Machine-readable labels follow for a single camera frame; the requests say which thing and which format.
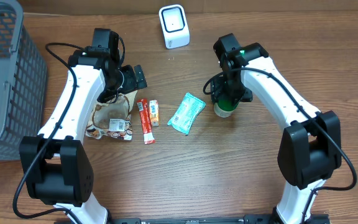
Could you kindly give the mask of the red snack packet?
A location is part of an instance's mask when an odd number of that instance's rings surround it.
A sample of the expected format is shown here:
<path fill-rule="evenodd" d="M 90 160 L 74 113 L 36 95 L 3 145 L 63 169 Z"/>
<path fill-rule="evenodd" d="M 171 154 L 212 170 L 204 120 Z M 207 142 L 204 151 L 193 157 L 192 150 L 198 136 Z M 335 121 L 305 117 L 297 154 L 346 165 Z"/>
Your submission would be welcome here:
<path fill-rule="evenodd" d="M 142 98 L 137 101 L 137 106 L 139 109 L 140 120 L 142 123 L 142 130 L 144 136 L 144 144 L 153 144 L 155 143 L 154 136 L 152 134 L 152 126 L 149 118 L 149 110 L 147 106 L 147 99 Z"/>

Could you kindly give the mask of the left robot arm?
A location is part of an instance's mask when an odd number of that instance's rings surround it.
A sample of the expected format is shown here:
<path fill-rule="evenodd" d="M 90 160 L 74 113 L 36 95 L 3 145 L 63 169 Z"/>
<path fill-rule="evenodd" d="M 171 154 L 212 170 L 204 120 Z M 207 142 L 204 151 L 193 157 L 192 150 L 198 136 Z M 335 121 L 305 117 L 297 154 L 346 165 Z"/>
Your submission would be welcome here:
<path fill-rule="evenodd" d="M 83 147 L 95 103 L 114 104 L 120 95 L 147 87 L 140 65 L 124 65 L 125 45 L 111 29 L 96 28 L 92 44 L 75 47 L 62 95 L 35 137 L 19 144 L 24 175 L 12 200 L 23 219 L 63 212 L 71 223 L 112 223 L 93 194 L 94 173 Z"/>

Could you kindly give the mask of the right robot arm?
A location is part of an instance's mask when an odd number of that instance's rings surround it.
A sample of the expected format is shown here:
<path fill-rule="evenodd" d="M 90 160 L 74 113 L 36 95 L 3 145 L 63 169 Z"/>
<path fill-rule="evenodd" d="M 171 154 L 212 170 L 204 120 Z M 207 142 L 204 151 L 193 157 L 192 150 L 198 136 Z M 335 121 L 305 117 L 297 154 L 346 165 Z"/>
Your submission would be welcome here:
<path fill-rule="evenodd" d="M 259 44 L 245 47 L 234 34 L 213 45 L 222 73 L 211 78 L 208 93 L 214 112 L 227 118 L 240 102 L 254 96 L 265 105 L 283 131 L 277 162 L 286 184 L 271 215 L 246 215 L 245 223 L 329 223 L 328 215 L 311 212 L 315 189 L 341 166 L 339 118 L 307 102 L 277 70 Z"/>

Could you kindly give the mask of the white brown snack bag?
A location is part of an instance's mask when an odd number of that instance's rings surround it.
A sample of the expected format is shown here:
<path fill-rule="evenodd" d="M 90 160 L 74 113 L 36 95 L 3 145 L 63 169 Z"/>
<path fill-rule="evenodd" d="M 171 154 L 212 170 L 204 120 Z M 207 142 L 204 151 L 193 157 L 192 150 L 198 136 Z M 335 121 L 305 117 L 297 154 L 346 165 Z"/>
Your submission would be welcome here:
<path fill-rule="evenodd" d="M 85 135 L 95 139 L 104 136 L 131 141 L 133 130 L 131 111 L 137 90 L 126 95 L 119 94 L 115 103 L 96 102 L 86 125 Z"/>

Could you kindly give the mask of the orange Kleenex tissue pack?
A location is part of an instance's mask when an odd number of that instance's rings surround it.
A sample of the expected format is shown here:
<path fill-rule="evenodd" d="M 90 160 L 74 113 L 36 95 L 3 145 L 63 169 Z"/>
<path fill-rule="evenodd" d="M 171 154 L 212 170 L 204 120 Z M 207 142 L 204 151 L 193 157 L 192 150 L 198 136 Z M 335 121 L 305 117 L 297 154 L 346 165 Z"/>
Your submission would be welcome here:
<path fill-rule="evenodd" d="M 159 104 L 157 100 L 149 101 L 149 117 L 152 127 L 157 127 L 160 125 Z"/>

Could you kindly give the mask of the green white cup container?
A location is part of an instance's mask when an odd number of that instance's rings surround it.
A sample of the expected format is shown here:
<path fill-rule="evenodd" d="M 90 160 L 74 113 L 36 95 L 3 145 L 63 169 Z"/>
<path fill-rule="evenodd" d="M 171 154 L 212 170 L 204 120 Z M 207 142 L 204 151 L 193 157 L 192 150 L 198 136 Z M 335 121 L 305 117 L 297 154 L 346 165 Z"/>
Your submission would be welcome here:
<path fill-rule="evenodd" d="M 238 103 L 232 104 L 231 100 L 219 100 L 214 104 L 214 112 L 221 118 L 230 117 L 237 108 Z"/>

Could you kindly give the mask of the teal orange soup packet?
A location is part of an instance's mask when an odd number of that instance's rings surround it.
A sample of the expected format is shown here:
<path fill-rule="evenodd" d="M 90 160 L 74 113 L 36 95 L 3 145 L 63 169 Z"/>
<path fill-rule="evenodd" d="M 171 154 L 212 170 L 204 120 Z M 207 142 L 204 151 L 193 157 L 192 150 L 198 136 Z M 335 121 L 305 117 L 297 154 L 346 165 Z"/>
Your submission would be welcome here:
<path fill-rule="evenodd" d="M 204 101 L 193 96 L 191 93 L 186 93 L 167 125 L 172 126 L 185 135 L 189 135 L 192 124 L 205 106 L 206 103 Z"/>

